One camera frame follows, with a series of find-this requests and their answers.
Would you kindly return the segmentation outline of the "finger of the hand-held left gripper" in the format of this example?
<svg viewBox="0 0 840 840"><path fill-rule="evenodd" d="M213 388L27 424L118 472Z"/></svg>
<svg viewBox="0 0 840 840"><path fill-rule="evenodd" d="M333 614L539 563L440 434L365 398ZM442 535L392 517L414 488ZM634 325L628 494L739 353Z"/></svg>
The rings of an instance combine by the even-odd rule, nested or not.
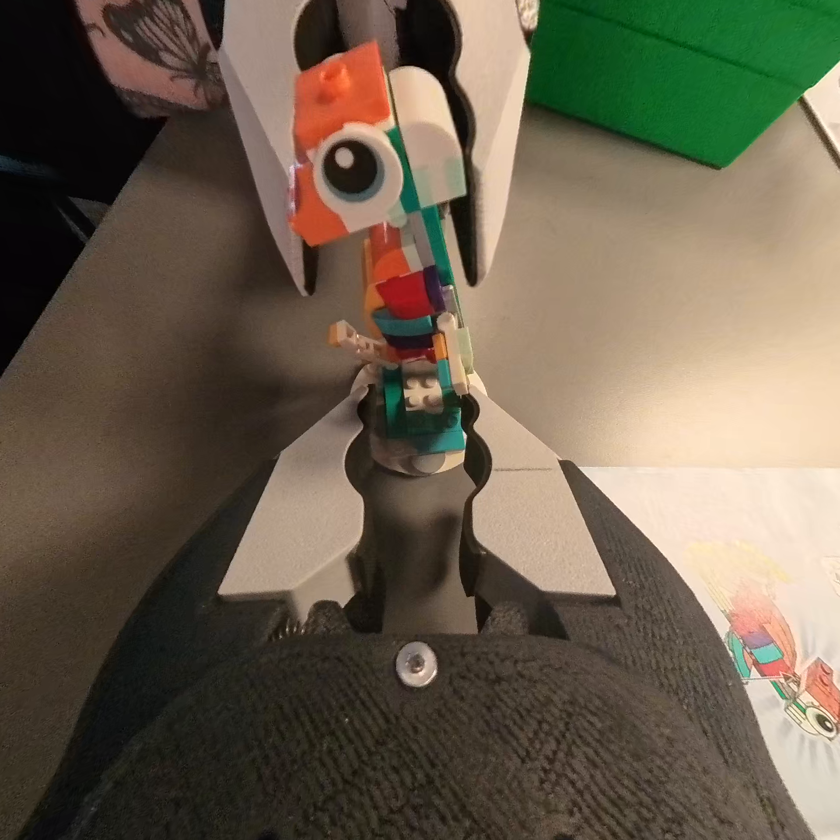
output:
<svg viewBox="0 0 840 840"><path fill-rule="evenodd" d="M329 53L329 3L226 1L218 53L227 96L269 231L304 297L314 292L317 251L288 223L294 81Z"/></svg>
<svg viewBox="0 0 840 840"><path fill-rule="evenodd" d="M442 82L465 156L452 205L467 283L490 273L508 208L531 50L514 1L406 4L406 61Z"/></svg>

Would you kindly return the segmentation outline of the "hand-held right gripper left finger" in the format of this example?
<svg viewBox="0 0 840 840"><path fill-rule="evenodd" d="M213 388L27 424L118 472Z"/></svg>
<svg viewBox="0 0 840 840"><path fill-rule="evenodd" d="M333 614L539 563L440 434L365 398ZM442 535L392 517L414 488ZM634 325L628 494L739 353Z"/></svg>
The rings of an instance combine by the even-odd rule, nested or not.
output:
<svg viewBox="0 0 840 840"><path fill-rule="evenodd" d="M355 386L280 451L217 589L223 602L279 602L305 623L316 602L356 600L362 625L382 628L384 571L360 553L364 499L347 468L369 389Z"/></svg>

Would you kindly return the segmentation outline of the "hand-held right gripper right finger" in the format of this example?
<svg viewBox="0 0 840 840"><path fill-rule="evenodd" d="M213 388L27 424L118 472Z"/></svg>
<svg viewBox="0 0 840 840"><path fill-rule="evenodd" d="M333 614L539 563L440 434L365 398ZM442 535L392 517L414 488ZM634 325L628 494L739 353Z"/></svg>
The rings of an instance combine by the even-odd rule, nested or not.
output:
<svg viewBox="0 0 840 840"><path fill-rule="evenodd" d="M561 634L556 602L610 604L616 589L560 457L483 392L465 400L461 581L482 629L513 604L535 634Z"/></svg>

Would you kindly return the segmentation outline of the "colourful lego fish model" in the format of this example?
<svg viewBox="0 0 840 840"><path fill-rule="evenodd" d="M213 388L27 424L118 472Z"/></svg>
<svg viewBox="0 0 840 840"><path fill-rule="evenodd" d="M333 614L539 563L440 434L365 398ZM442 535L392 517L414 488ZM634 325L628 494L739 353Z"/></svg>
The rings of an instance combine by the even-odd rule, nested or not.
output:
<svg viewBox="0 0 840 840"><path fill-rule="evenodd" d="M364 317L397 359L386 368L443 361L468 394L474 363L444 231L466 171L442 84L420 67L386 69L370 39L302 71L293 105L292 231L311 247L363 233Z"/></svg>

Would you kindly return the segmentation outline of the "round white teal lego base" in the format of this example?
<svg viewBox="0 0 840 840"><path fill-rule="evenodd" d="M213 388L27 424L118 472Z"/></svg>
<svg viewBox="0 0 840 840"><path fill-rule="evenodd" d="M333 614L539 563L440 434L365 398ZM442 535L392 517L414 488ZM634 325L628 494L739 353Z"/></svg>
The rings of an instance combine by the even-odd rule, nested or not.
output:
<svg viewBox="0 0 840 840"><path fill-rule="evenodd" d="M370 399L364 421L371 456L379 467L426 477L464 464L463 403L446 362L415 360L392 369L364 364L352 390L364 386Z"/></svg>

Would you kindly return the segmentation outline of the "white orange lego fin piece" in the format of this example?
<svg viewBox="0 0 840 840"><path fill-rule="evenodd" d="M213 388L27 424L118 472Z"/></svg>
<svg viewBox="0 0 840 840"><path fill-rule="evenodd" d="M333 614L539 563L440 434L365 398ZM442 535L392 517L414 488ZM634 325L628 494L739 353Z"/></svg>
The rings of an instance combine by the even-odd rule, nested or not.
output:
<svg viewBox="0 0 840 840"><path fill-rule="evenodd" d="M333 348L341 349L365 364L391 368L397 365L392 348L386 341L358 333L345 320L329 325L328 343Z"/></svg>

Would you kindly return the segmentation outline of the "person's left forearm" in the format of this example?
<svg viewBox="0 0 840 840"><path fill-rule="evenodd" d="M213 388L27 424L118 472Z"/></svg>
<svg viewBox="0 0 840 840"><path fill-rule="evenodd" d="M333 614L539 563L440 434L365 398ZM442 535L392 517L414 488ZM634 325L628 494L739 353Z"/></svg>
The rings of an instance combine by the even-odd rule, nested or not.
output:
<svg viewBox="0 0 840 840"><path fill-rule="evenodd" d="M224 2L76 1L104 76L143 118L213 111L227 101L218 63Z"/></svg>

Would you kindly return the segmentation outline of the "open lego instruction booklet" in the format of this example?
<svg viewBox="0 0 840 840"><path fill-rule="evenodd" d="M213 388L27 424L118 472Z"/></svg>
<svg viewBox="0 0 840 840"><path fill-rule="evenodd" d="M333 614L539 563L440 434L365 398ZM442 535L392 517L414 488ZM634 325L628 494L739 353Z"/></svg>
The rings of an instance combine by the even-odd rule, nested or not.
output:
<svg viewBox="0 0 840 840"><path fill-rule="evenodd" d="M795 805L838 838L838 469L584 473L695 593Z"/></svg>

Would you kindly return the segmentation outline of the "green plastic bin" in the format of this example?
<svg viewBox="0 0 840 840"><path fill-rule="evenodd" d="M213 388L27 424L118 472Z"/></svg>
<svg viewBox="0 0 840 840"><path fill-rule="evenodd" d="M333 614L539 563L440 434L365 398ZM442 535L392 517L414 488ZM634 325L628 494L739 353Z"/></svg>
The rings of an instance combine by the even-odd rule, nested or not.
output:
<svg viewBox="0 0 840 840"><path fill-rule="evenodd" d="M838 57L834 1L541 2L526 99L720 169Z"/></svg>

